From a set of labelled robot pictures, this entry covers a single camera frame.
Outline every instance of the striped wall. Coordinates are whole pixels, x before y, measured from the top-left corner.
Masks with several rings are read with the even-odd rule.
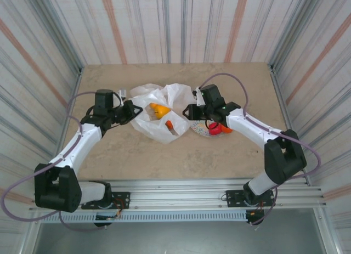
[[[44,0],[81,62],[267,62],[305,0]]]
[[[345,253],[351,253],[351,0],[318,0],[286,57],[275,63],[299,136],[316,148],[320,185]],[[307,151],[310,169],[316,164]]]
[[[65,105],[78,70],[31,0],[0,0],[0,193],[51,159],[65,119]],[[25,216],[33,180],[14,189],[7,205]],[[20,247],[24,224],[0,210],[0,253]]]

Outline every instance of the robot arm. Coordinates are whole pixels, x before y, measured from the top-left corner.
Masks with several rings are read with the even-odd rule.
[[[118,106],[114,107],[114,96]],[[121,96],[107,89],[95,94],[95,105],[81,121],[79,129],[68,145],[53,158],[49,164],[61,160],[46,172],[35,176],[35,203],[38,207],[74,212],[79,205],[99,201],[99,205],[111,204],[111,187],[104,182],[78,182],[76,174],[95,144],[101,140],[112,125],[124,125],[142,112],[131,100],[124,101]],[[39,164],[35,171],[47,167]]]
[[[236,103],[225,103],[217,86],[211,84],[197,89],[197,104],[190,104],[183,111],[189,120],[213,120],[240,132],[264,150],[264,172],[244,185],[245,201],[255,205],[261,196],[276,185],[280,185],[306,166],[302,147],[288,139],[271,132],[279,132],[298,139],[296,133],[288,129],[283,132],[272,128],[249,114],[244,116],[243,109]],[[257,127],[251,121],[268,131]]]

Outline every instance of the plastic bag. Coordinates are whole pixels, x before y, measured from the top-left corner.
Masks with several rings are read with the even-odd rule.
[[[167,144],[183,135],[191,123],[182,112],[189,105],[196,103],[191,88],[183,84],[171,84],[164,88],[155,84],[146,84],[131,90],[131,101],[142,107],[143,112],[131,121],[137,131],[144,133],[151,139]],[[160,104],[171,108],[171,111],[160,120],[154,116],[150,103]],[[165,125],[171,121],[173,130]]]

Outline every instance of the beige table surface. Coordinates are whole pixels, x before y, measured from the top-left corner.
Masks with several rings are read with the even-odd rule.
[[[248,112],[257,119],[285,129],[276,94],[265,63],[96,65],[84,69],[79,92],[132,89],[154,83],[199,86],[210,75],[228,72],[244,83],[250,98]],[[212,80],[227,102],[243,106],[237,82],[220,76]],[[81,119],[94,104],[94,95],[77,99],[73,115]],[[66,143],[77,126],[71,122]],[[254,177],[263,171],[263,151],[240,133],[203,137],[189,129],[170,144],[161,144],[130,124],[107,132],[95,145],[78,173],[80,180],[195,179]]]

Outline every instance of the orange object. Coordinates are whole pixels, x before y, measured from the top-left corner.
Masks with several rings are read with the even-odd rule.
[[[165,114],[169,113],[171,109],[162,105],[156,105],[154,107],[154,111],[156,118],[161,119]]]
[[[166,126],[168,127],[168,129],[173,129],[173,124],[171,123],[171,121],[167,121]]]
[[[220,125],[220,127],[222,128],[222,132],[224,133],[231,133],[233,130],[231,128],[225,127],[224,125]]]
[[[158,105],[158,104],[156,104],[156,103],[150,103],[150,107],[151,107],[152,109],[154,109],[157,105]]]

